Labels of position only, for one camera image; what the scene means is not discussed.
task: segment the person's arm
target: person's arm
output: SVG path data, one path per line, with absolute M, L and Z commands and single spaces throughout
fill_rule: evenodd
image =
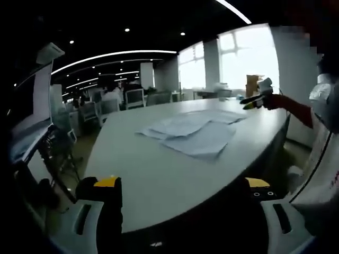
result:
M 280 94 L 272 94 L 264 99 L 264 107 L 268 110 L 284 108 L 299 119 L 304 125 L 313 129 L 311 108 L 300 104 L 289 97 Z

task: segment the white table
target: white table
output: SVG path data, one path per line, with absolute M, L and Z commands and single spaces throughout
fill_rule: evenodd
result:
M 115 112 L 104 124 L 85 176 L 122 179 L 122 232 L 172 219 L 231 183 L 263 153 L 286 121 L 285 110 L 242 110 L 239 101 L 201 99 Z M 178 113 L 220 109 L 249 116 L 215 162 L 194 159 L 135 134 Z

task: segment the black ceiling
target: black ceiling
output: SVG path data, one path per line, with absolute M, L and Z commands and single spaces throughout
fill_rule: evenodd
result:
M 270 21 L 266 0 L 228 0 L 253 23 Z M 246 23 L 215 0 L 173 1 L 111 1 L 92 2 L 77 9 L 62 6 L 54 13 L 22 15 L 16 34 L 13 83 L 32 71 L 36 52 L 48 42 L 53 42 L 65 55 L 56 59 L 53 70 L 85 58 L 127 50 L 180 51 L 194 43 L 214 38 L 217 34 Z M 87 61 L 52 76 L 54 84 L 64 87 L 82 80 L 97 77 L 101 73 L 117 73 L 138 70 L 140 62 L 173 57 L 172 54 L 138 53 L 104 57 Z

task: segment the hand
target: hand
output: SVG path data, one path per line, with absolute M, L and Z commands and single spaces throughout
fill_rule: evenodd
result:
M 263 98 L 264 107 L 268 110 L 274 110 L 276 108 L 284 108 L 285 96 L 280 94 L 271 94 Z

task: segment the window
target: window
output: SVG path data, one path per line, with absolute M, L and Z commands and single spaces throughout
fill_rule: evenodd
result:
M 220 80 L 245 89 L 246 75 L 269 77 L 279 90 L 278 59 L 270 27 L 248 26 L 219 36 Z
M 202 42 L 179 53 L 179 80 L 182 89 L 206 87 Z

